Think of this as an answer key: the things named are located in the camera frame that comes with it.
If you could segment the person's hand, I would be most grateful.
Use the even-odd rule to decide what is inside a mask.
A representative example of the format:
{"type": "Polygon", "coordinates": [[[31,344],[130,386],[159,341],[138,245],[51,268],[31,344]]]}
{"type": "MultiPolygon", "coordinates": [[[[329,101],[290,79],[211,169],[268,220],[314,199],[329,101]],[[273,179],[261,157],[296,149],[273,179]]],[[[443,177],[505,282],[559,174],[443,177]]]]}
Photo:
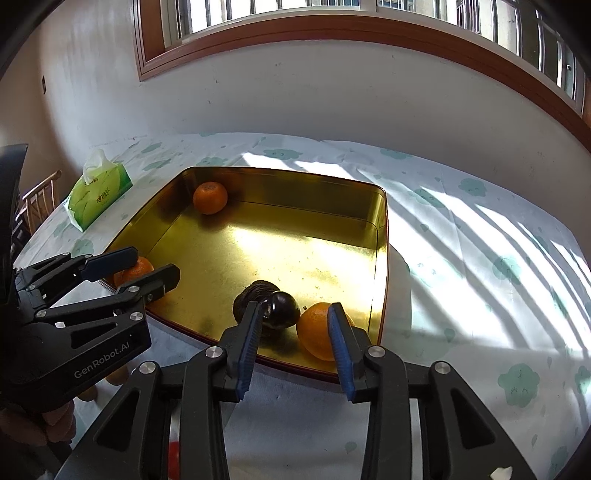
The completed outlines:
{"type": "Polygon", "coordinates": [[[74,402],[69,401],[40,416],[5,408],[1,411],[1,432],[17,443],[33,447],[69,443],[76,435],[74,407],[74,402]]]}

